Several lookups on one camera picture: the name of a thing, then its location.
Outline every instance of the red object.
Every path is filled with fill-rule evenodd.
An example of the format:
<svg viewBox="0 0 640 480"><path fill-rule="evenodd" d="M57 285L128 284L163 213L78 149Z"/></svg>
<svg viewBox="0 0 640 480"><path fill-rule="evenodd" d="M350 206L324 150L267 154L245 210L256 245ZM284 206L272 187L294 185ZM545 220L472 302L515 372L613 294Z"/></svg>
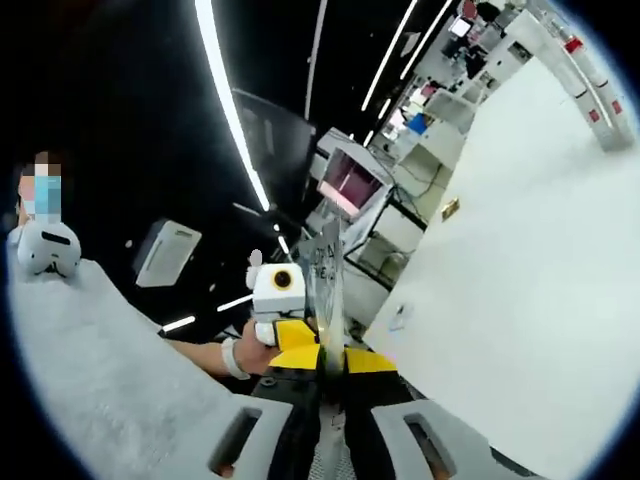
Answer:
<svg viewBox="0 0 640 480"><path fill-rule="evenodd" d="M598 120L600 120L600 115L598 115L598 112L596 112L595 110L591 110L589 112L589 116L591 117L593 123L596 123Z"/></svg>
<svg viewBox="0 0 640 480"><path fill-rule="evenodd" d="M582 40L580 40L578 37L571 37L571 39L565 44L564 49L569 53L573 53L576 50L578 50L580 47L582 47L584 44L582 43Z"/></svg>
<svg viewBox="0 0 640 480"><path fill-rule="evenodd" d="M426 87L424 87L424 88L422 89L422 92L420 92L420 93L422 93L422 96L423 96L423 97L427 97L427 98L429 98L431 95L433 95L433 94L434 94L434 92L435 92L436 90L437 90L437 88L436 88L436 87L432 87L431 85L427 85Z"/></svg>
<svg viewBox="0 0 640 480"><path fill-rule="evenodd" d="M475 3L471 0L465 0L462 4L462 16L470 20L476 18L478 16L478 9Z"/></svg>

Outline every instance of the robot eye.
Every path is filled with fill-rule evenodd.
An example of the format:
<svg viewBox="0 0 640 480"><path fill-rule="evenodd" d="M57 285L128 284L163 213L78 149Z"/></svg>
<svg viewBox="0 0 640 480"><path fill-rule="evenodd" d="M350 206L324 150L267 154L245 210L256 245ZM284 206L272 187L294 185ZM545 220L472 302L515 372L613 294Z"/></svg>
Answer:
<svg viewBox="0 0 640 480"><path fill-rule="evenodd" d="M273 276L273 282L278 288L289 288L291 286L291 275L286 270L280 270Z"/></svg>

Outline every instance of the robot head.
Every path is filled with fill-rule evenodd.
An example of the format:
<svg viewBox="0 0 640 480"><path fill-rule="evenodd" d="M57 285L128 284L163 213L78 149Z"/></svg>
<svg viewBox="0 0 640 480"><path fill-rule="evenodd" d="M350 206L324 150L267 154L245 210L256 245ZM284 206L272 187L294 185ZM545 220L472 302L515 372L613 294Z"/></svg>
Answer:
<svg viewBox="0 0 640 480"><path fill-rule="evenodd" d="M18 243L18 262L29 274L55 272L71 277L80 262L80 241L64 223L31 220L22 227Z"/></svg>
<svg viewBox="0 0 640 480"><path fill-rule="evenodd" d="M306 289L304 275L295 263L262 265L253 289L253 309L257 322L279 318L303 318Z"/></svg>

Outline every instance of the yellow robot part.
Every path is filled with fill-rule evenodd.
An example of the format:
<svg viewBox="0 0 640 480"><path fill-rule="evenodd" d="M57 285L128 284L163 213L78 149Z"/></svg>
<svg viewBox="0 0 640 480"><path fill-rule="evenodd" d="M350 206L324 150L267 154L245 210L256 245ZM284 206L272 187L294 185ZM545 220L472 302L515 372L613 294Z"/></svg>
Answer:
<svg viewBox="0 0 640 480"><path fill-rule="evenodd" d="M316 343L316 334L301 319L276 320L276 346L282 352Z"/></svg>
<svg viewBox="0 0 640 480"><path fill-rule="evenodd" d="M270 367L299 368L302 370L315 370L318 366L320 345L305 345L283 351L269 363Z"/></svg>
<svg viewBox="0 0 640 480"><path fill-rule="evenodd" d="M395 372L396 366L378 353L345 348L349 373Z"/></svg>

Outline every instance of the hand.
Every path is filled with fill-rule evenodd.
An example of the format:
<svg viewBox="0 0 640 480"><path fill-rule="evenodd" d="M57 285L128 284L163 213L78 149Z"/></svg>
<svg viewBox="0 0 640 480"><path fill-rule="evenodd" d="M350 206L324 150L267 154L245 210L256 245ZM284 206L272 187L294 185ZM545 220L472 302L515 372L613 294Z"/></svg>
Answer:
<svg viewBox="0 0 640 480"><path fill-rule="evenodd" d="M262 375L269 362L280 354L277 348L267 347L256 337L256 321L249 320L242 330L242 338L233 346L233 356L243 372Z"/></svg>

